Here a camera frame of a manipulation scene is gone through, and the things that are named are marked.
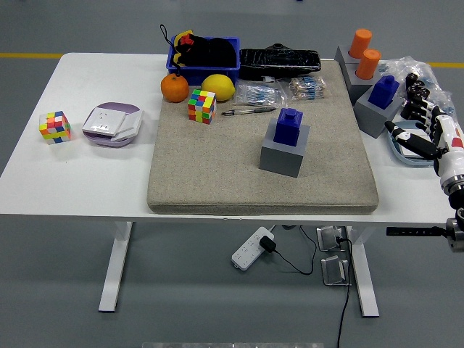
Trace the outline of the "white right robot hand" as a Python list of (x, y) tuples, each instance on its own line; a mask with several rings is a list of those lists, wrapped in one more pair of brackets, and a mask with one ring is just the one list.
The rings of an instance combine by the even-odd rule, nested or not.
[(435, 171), (441, 184), (463, 177), (463, 130), (452, 116), (439, 106), (429, 104), (416, 126), (429, 136), (426, 140), (392, 121), (384, 123), (395, 141), (426, 160), (436, 162)]

